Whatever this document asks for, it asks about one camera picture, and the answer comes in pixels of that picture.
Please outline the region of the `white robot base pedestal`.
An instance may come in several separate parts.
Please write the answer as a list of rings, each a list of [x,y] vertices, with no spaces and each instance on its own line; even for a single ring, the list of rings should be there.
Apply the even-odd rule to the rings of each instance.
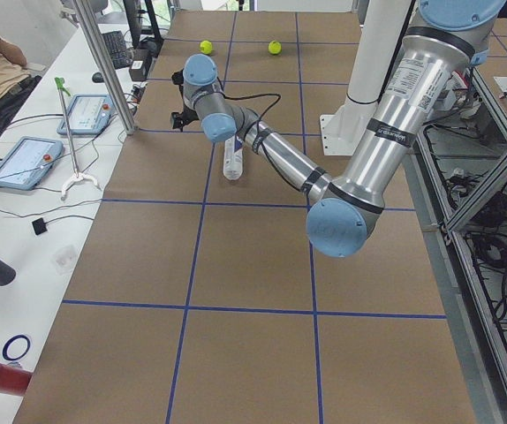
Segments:
[[[351,156],[374,115],[394,65],[414,1],[359,1],[361,37],[344,104],[320,116],[323,153]]]

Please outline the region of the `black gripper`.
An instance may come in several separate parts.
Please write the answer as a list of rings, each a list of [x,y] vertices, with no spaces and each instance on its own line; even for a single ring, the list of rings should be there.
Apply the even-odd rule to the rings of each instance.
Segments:
[[[191,124],[194,121],[198,120],[198,115],[195,110],[188,107],[186,104],[183,104],[183,110],[179,113],[178,116],[178,129],[180,132],[183,131],[183,129]]]

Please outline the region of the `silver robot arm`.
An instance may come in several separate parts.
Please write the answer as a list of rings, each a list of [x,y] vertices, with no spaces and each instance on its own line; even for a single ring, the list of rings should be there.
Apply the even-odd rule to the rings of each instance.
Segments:
[[[421,1],[404,55],[344,172],[332,178],[246,107],[232,105],[215,62],[190,56],[181,72],[184,105],[213,143],[238,138],[313,201],[312,245],[331,257],[358,252],[383,212],[383,193],[452,73],[482,63],[502,1]]]

